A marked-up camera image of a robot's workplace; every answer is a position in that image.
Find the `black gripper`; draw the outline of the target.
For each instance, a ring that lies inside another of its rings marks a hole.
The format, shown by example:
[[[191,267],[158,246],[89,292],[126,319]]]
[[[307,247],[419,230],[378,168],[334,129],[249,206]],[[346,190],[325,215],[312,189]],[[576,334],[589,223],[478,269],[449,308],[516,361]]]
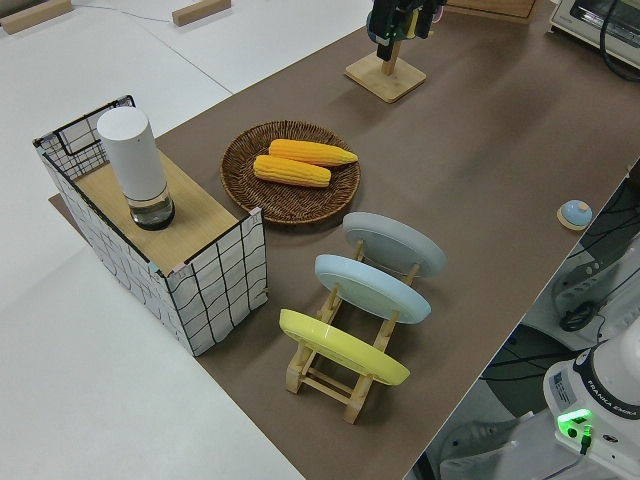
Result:
[[[367,32],[378,44],[377,57],[390,61],[395,41],[427,38],[443,14],[442,1],[374,1],[367,17]]]

